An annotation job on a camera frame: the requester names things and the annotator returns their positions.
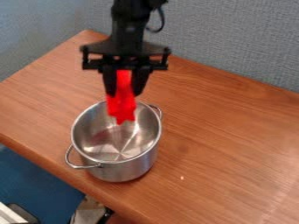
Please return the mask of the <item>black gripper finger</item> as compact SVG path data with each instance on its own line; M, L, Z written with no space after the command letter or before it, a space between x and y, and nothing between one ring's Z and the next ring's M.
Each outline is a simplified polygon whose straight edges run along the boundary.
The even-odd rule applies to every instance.
M130 86L134 96L138 96L142 93L149 78L149 74L150 74L149 66L140 66L132 71Z
M114 96L117 91L117 70L112 66L102 66L102 81L106 94Z

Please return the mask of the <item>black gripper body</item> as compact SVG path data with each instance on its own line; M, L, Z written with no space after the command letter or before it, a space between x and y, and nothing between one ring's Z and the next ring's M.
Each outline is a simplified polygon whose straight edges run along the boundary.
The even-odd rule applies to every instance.
M145 21L113 21L108 38L80 47L81 68L100 72L104 66L124 70L146 67L149 72L166 70L170 49L144 41L144 32Z

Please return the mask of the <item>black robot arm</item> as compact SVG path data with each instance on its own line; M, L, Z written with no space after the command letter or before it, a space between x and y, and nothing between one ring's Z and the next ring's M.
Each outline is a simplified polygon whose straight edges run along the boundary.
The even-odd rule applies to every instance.
M133 96L145 88L149 74L168 69L172 53L166 46L144 41L144 32L164 28L162 5L166 0L113 0L110 7L112 32L106 39L82 45L81 68L102 74L105 92L117 92L117 71L132 72L129 87Z

